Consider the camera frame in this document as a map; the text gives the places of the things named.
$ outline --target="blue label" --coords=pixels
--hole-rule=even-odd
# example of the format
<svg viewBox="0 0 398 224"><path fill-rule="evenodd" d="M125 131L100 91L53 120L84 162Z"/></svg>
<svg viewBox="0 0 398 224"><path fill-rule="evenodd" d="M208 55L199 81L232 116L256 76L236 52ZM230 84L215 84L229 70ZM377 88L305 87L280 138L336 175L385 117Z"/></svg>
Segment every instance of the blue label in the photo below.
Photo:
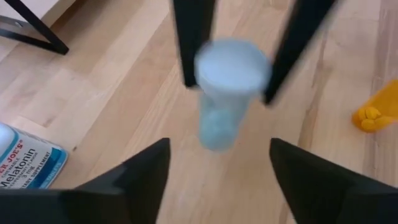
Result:
<svg viewBox="0 0 398 224"><path fill-rule="evenodd" d="M37 174L35 179L27 186L28 189L46 189L54 178L57 176L68 154L61 149L52 148L51 155L42 170Z"/></svg>

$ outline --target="white bottle cap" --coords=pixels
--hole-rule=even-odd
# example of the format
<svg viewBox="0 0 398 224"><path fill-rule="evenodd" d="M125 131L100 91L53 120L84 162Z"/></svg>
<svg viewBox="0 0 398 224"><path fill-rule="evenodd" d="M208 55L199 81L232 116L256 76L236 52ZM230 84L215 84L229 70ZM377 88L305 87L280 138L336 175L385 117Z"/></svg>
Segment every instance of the white bottle cap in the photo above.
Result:
<svg viewBox="0 0 398 224"><path fill-rule="evenodd" d="M205 44L195 57L196 79L211 97L252 97L265 89L271 65L254 44L221 39Z"/></svg>

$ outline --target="yellow plastic toy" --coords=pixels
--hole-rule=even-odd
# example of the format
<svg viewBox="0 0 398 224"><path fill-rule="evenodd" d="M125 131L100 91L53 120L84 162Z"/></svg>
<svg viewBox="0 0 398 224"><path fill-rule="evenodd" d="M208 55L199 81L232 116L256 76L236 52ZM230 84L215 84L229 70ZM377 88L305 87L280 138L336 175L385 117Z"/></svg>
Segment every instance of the yellow plastic toy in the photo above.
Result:
<svg viewBox="0 0 398 224"><path fill-rule="evenodd" d="M353 114L362 131L375 132L398 120L398 80L391 81Z"/></svg>

